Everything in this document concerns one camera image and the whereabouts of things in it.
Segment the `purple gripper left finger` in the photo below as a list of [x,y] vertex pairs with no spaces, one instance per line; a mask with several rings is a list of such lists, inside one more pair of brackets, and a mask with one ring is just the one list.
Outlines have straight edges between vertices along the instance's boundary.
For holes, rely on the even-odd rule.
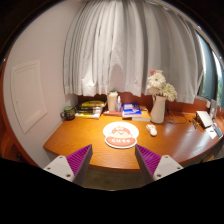
[[59,155],[44,170],[81,186],[92,155],[92,145],[87,145],[68,156]]

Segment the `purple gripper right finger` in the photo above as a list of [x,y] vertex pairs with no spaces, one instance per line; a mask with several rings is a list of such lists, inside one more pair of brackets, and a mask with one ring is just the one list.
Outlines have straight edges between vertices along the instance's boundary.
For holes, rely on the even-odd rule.
[[146,184],[182,169],[169,155],[160,156],[138,144],[135,145],[135,156]]

